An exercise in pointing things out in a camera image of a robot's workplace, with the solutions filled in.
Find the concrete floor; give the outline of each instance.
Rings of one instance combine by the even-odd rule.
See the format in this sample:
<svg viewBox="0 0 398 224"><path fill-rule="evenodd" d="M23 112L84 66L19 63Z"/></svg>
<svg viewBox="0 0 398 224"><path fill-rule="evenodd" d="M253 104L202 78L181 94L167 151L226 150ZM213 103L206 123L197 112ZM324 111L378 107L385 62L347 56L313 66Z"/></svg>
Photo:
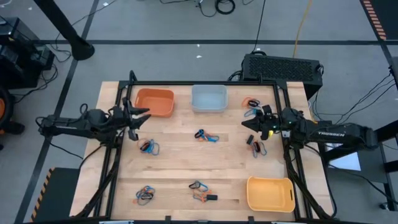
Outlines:
<svg viewBox="0 0 398 224"><path fill-rule="evenodd" d="M90 13L94 0L56 1L71 22ZM109 0L100 0L98 8ZM212 1L203 6L213 12ZM243 6L236 1L236 10L228 16L206 18L194 2L163 5L158 1L117 0L95 14L88 40L254 40L261 15L262 1ZM294 40L305 0L268 0L259 39ZM53 40L57 30L33 0L16 1L0 8L3 17L17 16L41 39ZM75 28L83 32L86 20ZM314 1L302 28L302 40L377 40L358 0ZM258 45L268 55L291 57L293 45ZM77 63L61 116L79 116L79 106L96 105L102 81L126 80L133 69L139 80L226 80L239 69L244 54L253 45L246 44L154 44L95 45L96 53ZM398 46L389 46L398 56ZM297 58L315 59L325 66L324 86L318 96L318 110L326 113L347 111L372 86L388 75L388 63L378 45L299 45ZM18 104L16 120L26 125L21 136L0 136L5 145L0 151L0 223L15 221L21 200L29 184L32 170L43 144L34 118L54 113L70 71L72 59L56 63L59 77L44 91L38 91ZM379 128L396 120L398 92L389 90L368 109L356 113L348 121ZM324 116L336 121L336 118ZM83 155L86 139L70 136L53 138L54 144ZM393 141L386 144L397 148ZM386 149L387 159L398 159L398 152ZM39 181L34 190L24 221L29 221L45 174L51 167L77 168L80 160L50 147ZM392 179L398 192L398 174ZM353 222L397 223L398 212L380 210L385 199L365 181L330 172L330 184L336 198L337 217Z"/></svg>

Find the gray bin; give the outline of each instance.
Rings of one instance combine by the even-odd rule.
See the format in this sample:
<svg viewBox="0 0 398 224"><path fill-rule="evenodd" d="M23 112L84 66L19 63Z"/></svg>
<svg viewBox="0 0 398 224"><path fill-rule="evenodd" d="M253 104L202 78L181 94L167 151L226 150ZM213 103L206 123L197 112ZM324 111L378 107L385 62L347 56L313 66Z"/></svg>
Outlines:
<svg viewBox="0 0 398 224"><path fill-rule="evenodd" d="M192 110L199 113L221 113L228 106L224 85L193 85Z"/></svg>

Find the black metal frame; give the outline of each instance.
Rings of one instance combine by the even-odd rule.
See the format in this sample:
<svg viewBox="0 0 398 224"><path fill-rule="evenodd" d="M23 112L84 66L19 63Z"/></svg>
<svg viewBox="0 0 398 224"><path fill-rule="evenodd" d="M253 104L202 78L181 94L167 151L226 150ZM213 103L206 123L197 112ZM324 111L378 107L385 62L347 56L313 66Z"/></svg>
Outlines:
<svg viewBox="0 0 398 224"><path fill-rule="evenodd" d="M278 86L275 82L201 82L201 81L197 81L197 82L191 82L191 81L137 81L137 78L135 76L133 76L132 81L119 81L119 85L118 85L118 92L116 95L116 100L115 100L115 105L120 104L121 102L121 98L122 98L122 94L125 88L127 88L127 98L130 99L131 97L131 92L132 92L132 88L134 85L229 85L229 86L239 86L239 85L245 85L245 86L272 86L273 87L273 91L274 91L274 95L275 95L275 104L276 104L276 108L277 108L277 113L280 113L282 111L282 105L280 102L280 96L279 96L279 90L278 90ZM289 100L289 94L287 92L287 90L281 90L284 96L284 101L285 101L285 106L290 106L290 100ZM282 138L282 145L283 145L283 149L284 152L289 151L289 145L288 145L288 138L283 137L283 135L281 135ZM106 153L105 153L105 157L104 157L104 163L103 163L103 167L102 167L102 172L101 172L101 179L99 184L101 185L104 182L105 177L107 176L108 173L108 168L109 168L109 162L110 162L110 156L111 156L111 150L112 147L111 146L107 146L106 148ZM122 150L122 145L120 145L120 147L116 148L116 155L115 155L115 160L114 163L117 162L117 164L119 164L120 161L120 154L121 154L121 150ZM306 181L305 181L305 174L304 174L304 169L303 169L303 164L302 164L302 158L300 155L300 151L297 149L294 151L295 157L296 157L296 165L297 165L297 171L298 171L298 176L300 177L300 180L304 183L304 186L306 186ZM287 159L291 160L290 158L290 154L287 153ZM114 191L116 190L116 181L118 179L118 173L116 171L116 175L113 177L111 183L110 183L110 188L109 188L109 197L108 197L108 201L106 204L106 213L105 213L105 217L109 218L111 217L112 214L112 208L113 208L113 200L114 200ZM299 201L297 200L297 189L296 186L294 187L294 197L295 197L295 209L293 211L294 213L294 217L296 220L299 220L301 218L303 218L300 214L300 208L299 208ZM95 206L95 210L94 210L94 216L98 217L100 215L100 210L101 210L101 203L102 203L102 199L100 199L98 201L98 203ZM305 217L304 218L309 218L312 219L312 209L310 207L309 202L307 201L306 198L303 198L303 203L304 203L304 207L305 207ZM255 222L253 217L248 217L249 223L260 223L260 222ZM140 222L157 222L157 223L170 223L171 222L171 218L170 217L166 217L165 221L155 221L155 220L140 220Z"/></svg>

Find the black stand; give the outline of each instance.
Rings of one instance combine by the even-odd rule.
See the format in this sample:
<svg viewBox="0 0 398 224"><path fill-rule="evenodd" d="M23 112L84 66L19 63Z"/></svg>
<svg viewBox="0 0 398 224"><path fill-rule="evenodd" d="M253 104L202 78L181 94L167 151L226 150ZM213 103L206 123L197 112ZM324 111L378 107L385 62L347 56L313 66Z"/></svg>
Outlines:
<svg viewBox="0 0 398 224"><path fill-rule="evenodd" d="M72 47L72 56L76 60L85 60L94 54L94 47L83 40L69 23L67 17L57 6L54 0L34 0L47 18L58 29Z"/></svg>

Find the hazard stripe tape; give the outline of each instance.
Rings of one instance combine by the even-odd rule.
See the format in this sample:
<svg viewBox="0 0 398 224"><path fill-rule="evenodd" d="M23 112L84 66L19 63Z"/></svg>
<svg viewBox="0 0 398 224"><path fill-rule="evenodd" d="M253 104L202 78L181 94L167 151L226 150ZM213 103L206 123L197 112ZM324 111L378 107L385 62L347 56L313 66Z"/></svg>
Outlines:
<svg viewBox="0 0 398 224"><path fill-rule="evenodd" d="M373 25L376 28L377 34L379 35L380 39L386 40L386 33L384 32L384 29L380 24L379 18L377 17L376 12L373 9L372 3L370 1L363 0L363 4L365 5L365 8L371 18Z"/></svg>
<svg viewBox="0 0 398 224"><path fill-rule="evenodd" d="M42 190L40 191L39 197L37 198L37 201L36 201L35 207L33 208L33 212L32 212L32 215L30 216L29 222L34 222L34 220L37 216L37 212L39 211L39 208L40 208L40 203L42 203L42 201L43 201L45 189L47 188L47 185L49 184L49 180L50 180L50 177L51 177L51 174L53 171L54 171L54 168L49 169L49 171L47 172L47 175L45 176Z"/></svg>

